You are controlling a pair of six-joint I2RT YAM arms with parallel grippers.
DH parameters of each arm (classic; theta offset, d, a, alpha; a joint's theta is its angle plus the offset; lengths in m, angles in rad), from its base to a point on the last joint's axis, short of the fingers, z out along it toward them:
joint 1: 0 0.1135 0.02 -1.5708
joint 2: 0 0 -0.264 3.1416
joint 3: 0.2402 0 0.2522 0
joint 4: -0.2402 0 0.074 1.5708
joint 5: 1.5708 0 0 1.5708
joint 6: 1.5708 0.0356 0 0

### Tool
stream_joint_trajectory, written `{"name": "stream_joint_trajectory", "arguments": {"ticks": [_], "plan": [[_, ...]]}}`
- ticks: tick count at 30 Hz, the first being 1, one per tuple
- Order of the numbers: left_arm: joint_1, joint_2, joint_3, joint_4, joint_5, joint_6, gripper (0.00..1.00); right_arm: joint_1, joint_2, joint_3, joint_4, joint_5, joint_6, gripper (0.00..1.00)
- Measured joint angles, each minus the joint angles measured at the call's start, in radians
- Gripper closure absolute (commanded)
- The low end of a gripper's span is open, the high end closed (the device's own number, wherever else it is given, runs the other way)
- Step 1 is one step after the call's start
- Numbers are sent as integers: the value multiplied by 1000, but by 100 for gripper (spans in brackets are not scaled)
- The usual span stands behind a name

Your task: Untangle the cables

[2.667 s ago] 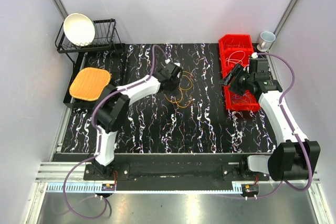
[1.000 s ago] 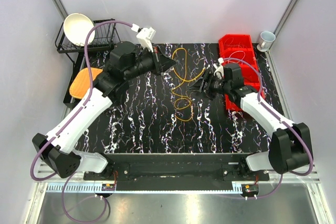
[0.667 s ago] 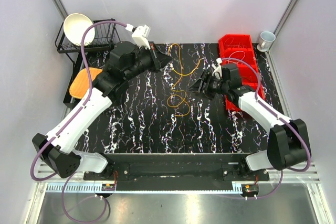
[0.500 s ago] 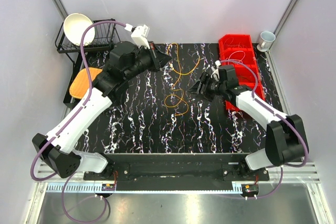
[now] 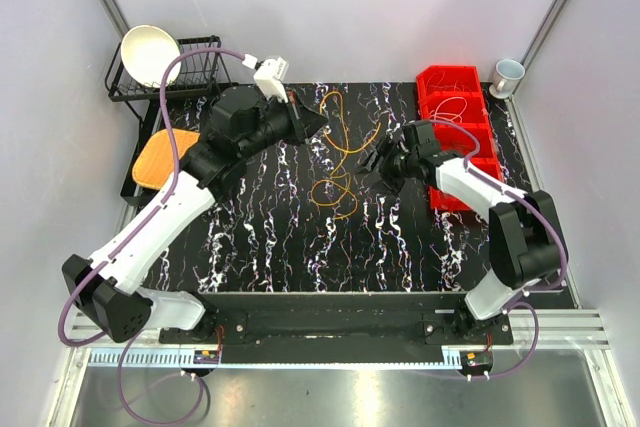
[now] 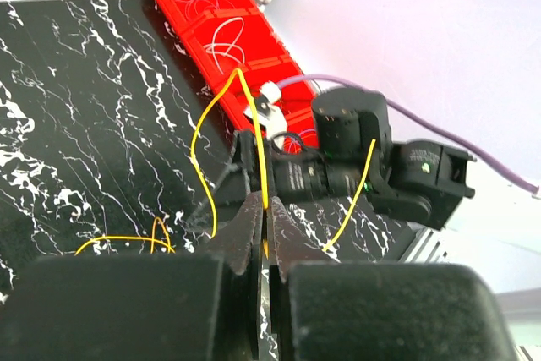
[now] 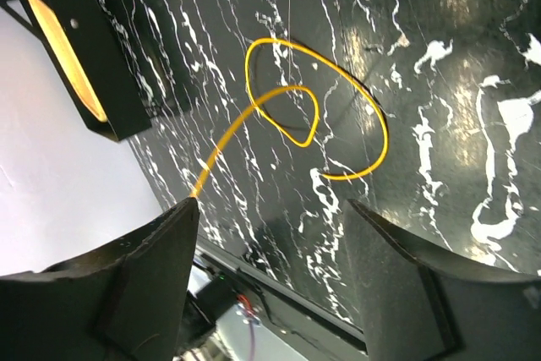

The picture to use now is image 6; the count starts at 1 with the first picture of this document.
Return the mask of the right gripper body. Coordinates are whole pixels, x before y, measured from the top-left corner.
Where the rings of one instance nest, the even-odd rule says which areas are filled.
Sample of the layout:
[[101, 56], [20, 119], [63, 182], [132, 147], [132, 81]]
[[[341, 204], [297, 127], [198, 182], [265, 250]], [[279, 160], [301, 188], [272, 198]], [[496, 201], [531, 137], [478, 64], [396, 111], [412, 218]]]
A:
[[[272, 167], [271, 143], [266, 139], [263, 139], [263, 152], [267, 175], [265, 189], [269, 198], [271, 198], [277, 196], [277, 191]], [[242, 179], [245, 194], [261, 191], [259, 150], [255, 135], [252, 132], [243, 130], [234, 133], [231, 158], [232, 164], [240, 168], [240, 178]]]

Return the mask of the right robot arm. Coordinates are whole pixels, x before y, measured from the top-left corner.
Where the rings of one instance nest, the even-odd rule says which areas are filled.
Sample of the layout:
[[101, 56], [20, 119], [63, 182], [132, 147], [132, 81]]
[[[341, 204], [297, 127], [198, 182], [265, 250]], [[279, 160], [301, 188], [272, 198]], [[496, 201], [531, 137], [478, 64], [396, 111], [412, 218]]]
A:
[[283, 132], [235, 135], [216, 186], [196, 211], [213, 225], [230, 290], [211, 330], [215, 360], [259, 355], [260, 265], [270, 262], [271, 327], [282, 360], [512, 360], [495, 297], [459, 265], [331, 260], [296, 227], [287, 205], [365, 196], [391, 218], [441, 229], [463, 199], [470, 155], [429, 140], [396, 143], [387, 102], [336, 87], [312, 102], [318, 144], [295, 154]]

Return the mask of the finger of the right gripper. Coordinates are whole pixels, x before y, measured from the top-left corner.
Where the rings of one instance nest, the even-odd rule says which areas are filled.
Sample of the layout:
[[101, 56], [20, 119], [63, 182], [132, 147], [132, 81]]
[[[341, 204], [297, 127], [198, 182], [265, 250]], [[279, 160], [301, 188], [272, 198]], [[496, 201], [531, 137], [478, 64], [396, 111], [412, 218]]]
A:
[[212, 232], [216, 218], [216, 230], [224, 228], [237, 215], [238, 210], [252, 189], [253, 170], [241, 166], [227, 166], [211, 191], [216, 216], [213, 215], [208, 198], [194, 210], [185, 223], [188, 232]]

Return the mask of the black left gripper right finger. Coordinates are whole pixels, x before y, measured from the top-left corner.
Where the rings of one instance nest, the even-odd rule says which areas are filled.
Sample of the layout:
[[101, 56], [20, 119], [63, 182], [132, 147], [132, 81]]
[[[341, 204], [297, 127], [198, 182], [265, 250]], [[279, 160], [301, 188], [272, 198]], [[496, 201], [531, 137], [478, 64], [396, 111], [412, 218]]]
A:
[[331, 261], [270, 202], [272, 326], [282, 360], [513, 360], [494, 294], [463, 265]]

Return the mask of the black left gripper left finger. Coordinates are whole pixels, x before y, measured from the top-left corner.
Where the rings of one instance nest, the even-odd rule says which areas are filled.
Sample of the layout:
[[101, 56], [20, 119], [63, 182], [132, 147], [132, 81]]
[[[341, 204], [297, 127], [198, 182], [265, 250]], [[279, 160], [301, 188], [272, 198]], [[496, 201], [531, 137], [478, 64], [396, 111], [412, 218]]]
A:
[[42, 259], [1, 311], [4, 360], [255, 360], [260, 193], [192, 254]]

